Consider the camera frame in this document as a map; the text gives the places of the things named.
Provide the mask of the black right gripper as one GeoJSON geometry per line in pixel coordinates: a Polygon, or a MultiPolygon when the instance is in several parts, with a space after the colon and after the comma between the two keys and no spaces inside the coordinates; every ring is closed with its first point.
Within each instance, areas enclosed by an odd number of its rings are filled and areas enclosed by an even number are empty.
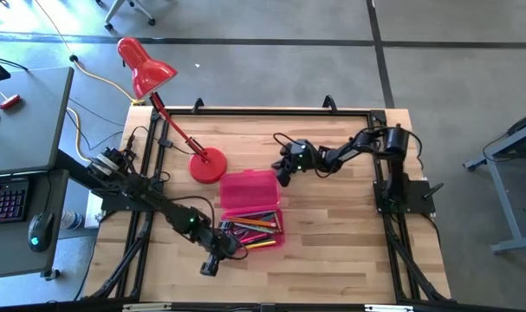
{"type": "Polygon", "coordinates": [[[294,140],[280,150],[282,158],[271,164],[276,170],[276,178],[283,187],[289,185],[291,175],[315,169],[315,158],[319,156],[308,140],[294,140]]]}

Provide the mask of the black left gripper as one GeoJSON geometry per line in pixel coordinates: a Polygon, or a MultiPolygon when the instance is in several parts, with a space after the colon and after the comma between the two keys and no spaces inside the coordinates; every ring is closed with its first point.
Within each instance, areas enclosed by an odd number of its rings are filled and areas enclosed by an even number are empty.
{"type": "Polygon", "coordinates": [[[209,253],[207,260],[201,265],[201,275],[215,276],[219,263],[224,259],[245,259],[245,253],[235,256],[244,245],[232,234],[233,225],[231,221],[221,221],[216,229],[204,228],[200,231],[197,243],[209,253]]]}

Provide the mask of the purple scissors with teal blades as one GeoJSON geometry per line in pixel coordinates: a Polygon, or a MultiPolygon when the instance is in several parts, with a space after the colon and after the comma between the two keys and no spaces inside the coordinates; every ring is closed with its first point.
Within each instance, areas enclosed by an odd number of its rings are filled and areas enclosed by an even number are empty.
{"type": "Polygon", "coordinates": [[[252,241],[254,236],[257,235],[256,231],[251,231],[247,229],[234,230],[232,234],[243,244],[247,244],[249,241],[252,241]]]}

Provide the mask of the long grey-green pencil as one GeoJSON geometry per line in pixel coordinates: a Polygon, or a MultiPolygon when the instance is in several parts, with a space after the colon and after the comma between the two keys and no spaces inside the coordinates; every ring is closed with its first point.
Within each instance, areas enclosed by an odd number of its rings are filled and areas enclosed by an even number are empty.
{"type": "Polygon", "coordinates": [[[242,229],[247,229],[247,230],[250,230],[250,231],[258,231],[258,232],[269,233],[269,234],[275,234],[276,233],[276,231],[273,230],[273,229],[265,228],[265,227],[257,226],[257,225],[241,224],[241,223],[234,223],[234,225],[236,227],[239,227],[239,228],[242,228],[242,229]]]}

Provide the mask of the pink plastic supply box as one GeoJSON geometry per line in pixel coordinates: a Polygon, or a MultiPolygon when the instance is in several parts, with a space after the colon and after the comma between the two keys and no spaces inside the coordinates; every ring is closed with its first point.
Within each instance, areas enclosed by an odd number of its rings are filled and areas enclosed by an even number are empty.
{"type": "Polygon", "coordinates": [[[220,205],[224,209],[223,221],[230,221],[228,217],[249,218],[275,222],[273,211],[280,218],[282,232],[277,228],[270,234],[276,245],[257,248],[256,250],[278,248],[282,246],[284,225],[282,211],[279,207],[280,192],[275,174],[272,171],[244,171],[225,174],[220,180],[220,205]]]}

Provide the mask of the red desk lamp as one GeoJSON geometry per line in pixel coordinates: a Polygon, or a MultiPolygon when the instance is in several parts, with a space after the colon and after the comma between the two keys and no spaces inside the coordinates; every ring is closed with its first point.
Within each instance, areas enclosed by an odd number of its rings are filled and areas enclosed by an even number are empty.
{"type": "Polygon", "coordinates": [[[166,111],[158,94],[158,89],[173,79],[178,71],[171,65],[152,58],[136,38],[120,39],[117,50],[124,63],[132,70],[132,87],[136,97],[148,98],[155,111],[192,149],[193,155],[188,163],[192,178],[207,185],[218,182],[227,172],[227,158],[216,147],[203,147],[187,135],[166,111]]]}

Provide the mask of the clear plastic bottle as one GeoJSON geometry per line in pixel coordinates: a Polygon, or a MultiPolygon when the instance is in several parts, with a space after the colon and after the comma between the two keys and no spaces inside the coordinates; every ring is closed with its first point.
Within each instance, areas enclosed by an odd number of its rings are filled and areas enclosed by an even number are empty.
{"type": "Polygon", "coordinates": [[[76,212],[63,209],[60,228],[64,230],[73,231],[83,224],[83,216],[76,212]]]}

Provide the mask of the black computer mouse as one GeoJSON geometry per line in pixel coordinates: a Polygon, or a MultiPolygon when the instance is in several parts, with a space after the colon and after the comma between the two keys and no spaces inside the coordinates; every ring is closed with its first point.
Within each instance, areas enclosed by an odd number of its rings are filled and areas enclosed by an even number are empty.
{"type": "Polygon", "coordinates": [[[43,211],[33,216],[28,229],[29,247],[33,252],[43,252],[49,248],[54,221],[53,212],[43,211]]]}

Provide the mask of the grey office chair base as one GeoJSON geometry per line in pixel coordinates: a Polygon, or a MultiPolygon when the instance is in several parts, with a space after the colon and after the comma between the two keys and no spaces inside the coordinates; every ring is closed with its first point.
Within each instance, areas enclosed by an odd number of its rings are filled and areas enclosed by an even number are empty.
{"type": "Polygon", "coordinates": [[[150,26],[154,26],[156,24],[155,18],[146,9],[146,6],[141,2],[141,0],[114,0],[112,5],[108,9],[108,12],[104,19],[104,28],[106,30],[111,31],[114,29],[114,26],[111,24],[111,20],[115,16],[115,14],[118,12],[118,10],[120,9],[120,7],[123,5],[124,2],[127,2],[132,8],[138,9],[143,14],[145,14],[148,18],[147,23],[150,26]]]}

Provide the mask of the dark grey desk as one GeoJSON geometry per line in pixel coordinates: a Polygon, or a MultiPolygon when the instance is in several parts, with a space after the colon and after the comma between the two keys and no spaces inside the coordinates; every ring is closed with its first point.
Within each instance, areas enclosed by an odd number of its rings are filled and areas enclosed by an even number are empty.
{"type": "Polygon", "coordinates": [[[4,177],[27,177],[29,197],[24,221],[0,224],[0,277],[38,273],[47,281],[54,280],[61,274],[53,264],[69,174],[64,170],[50,170],[0,176],[4,177]],[[28,242],[29,223],[34,215],[43,211],[53,212],[55,216],[52,240],[47,250],[33,252],[28,242]]]}

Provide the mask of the black computer keyboard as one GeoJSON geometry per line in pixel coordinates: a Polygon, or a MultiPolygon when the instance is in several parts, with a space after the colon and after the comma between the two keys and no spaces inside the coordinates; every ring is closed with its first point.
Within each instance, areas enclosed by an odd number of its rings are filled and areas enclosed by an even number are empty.
{"type": "Polygon", "coordinates": [[[0,224],[22,222],[26,219],[29,179],[0,178],[0,224]]]}

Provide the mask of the light grey desk top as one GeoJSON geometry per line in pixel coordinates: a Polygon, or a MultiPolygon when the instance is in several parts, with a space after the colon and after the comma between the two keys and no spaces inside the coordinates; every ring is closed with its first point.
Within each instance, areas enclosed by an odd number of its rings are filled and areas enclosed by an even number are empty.
{"type": "Polygon", "coordinates": [[[0,109],[0,175],[54,166],[74,73],[70,67],[31,69],[0,81],[3,94],[21,96],[0,109]]]}

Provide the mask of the black aluminium table frame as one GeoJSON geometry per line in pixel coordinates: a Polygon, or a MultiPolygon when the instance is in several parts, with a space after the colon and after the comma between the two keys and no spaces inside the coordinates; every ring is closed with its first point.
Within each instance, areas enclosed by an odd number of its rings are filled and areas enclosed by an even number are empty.
{"type": "MultiPolygon", "coordinates": [[[[215,146],[228,159],[228,172],[267,170],[281,148],[273,133],[309,139],[315,145],[339,146],[373,120],[370,109],[346,108],[331,114],[324,108],[190,108],[171,110],[186,133],[205,146],[215,146]]],[[[146,131],[138,128],[134,162],[146,172],[168,172],[169,197],[198,195],[220,205],[218,184],[202,185],[187,171],[189,155],[151,144],[144,156],[146,131]]],[[[299,172],[282,189],[285,225],[282,246],[251,250],[242,261],[223,261],[216,277],[202,276],[207,258],[199,246],[176,234],[157,213],[147,251],[140,292],[142,302],[240,303],[394,303],[395,292],[383,219],[376,211],[372,156],[363,154],[326,179],[299,172]]],[[[84,296],[109,278],[123,256],[132,213],[119,211],[101,224],[84,296]]],[[[437,234],[420,215],[406,216],[415,262],[440,294],[451,297],[437,234]]]]}

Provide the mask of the white metal bracket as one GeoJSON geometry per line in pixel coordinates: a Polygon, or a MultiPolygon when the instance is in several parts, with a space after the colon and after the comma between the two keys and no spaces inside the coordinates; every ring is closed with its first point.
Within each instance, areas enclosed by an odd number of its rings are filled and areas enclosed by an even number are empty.
{"type": "Polygon", "coordinates": [[[164,312],[171,311],[172,305],[165,302],[141,302],[125,304],[121,312],[164,312]]]}
{"type": "Polygon", "coordinates": [[[413,306],[390,304],[365,304],[365,312],[414,312],[413,306]]]}

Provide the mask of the red-handled screwdriver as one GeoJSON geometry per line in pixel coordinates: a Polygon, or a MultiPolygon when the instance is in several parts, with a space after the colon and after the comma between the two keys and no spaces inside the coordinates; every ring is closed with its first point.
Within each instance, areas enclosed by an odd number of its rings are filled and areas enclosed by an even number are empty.
{"type": "Polygon", "coordinates": [[[19,94],[14,94],[12,96],[6,96],[0,91],[0,95],[3,97],[3,101],[0,104],[1,110],[7,110],[15,106],[20,100],[21,96],[19,94]]]}

